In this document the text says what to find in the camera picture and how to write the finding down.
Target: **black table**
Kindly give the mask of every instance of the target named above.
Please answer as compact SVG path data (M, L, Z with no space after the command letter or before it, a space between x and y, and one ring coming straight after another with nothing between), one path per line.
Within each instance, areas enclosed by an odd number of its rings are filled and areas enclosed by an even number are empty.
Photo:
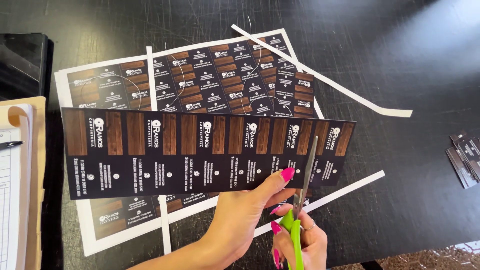
M480 239L480 186L464 190L445 154L459 129L480 135L478 4L468 0L2 0L0 32L43 32L53 71L284 27L299 60L373 103L379 115L318 82L329 119L358 121L338 187L386 177L313 212L329 236L328 266ZM161 229L85 258L75 202L63 184L53 84L42 217L43 268L125 269L163 254ZM172 247L198 240L213 209L171 225ZM265 214L261 225L271 220ZM232 269L274 269L272 235L256 238Z

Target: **pen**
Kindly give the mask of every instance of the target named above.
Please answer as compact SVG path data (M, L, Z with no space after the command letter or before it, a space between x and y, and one ring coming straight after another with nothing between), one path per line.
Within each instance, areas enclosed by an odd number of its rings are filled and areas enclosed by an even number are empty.
M8 149L8 148L12 148L14 146L17 146L17 145L21 145L23 144L24 142L6 142L6 143L1 143L0 144L0 150L5 150L5 149Z

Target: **pink nail polish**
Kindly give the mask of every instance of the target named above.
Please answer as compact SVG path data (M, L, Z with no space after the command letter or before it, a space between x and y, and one ring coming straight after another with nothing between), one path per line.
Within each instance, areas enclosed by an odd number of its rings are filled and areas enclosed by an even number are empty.
M278 254L277 249L274 250L274 256L275 256L275 266L276 266L277 269L280 269L280 263L279 263L280 255Z
M282 207L282 206L278 206L277 208L273 209L273 210L270 212L270 215L275 214L275 213L280 209L280 207Z
M286 168L280 173L280 175L283 177L283 180L285 180L285 182L292 179L294 174L295 174L295 169L292 167Z
M276 223L275 221L272 221L272 223L270 223L270 226L272 226L272 231L275 235L282 231L282 227L280 227L280 225L278 225L278 223Z

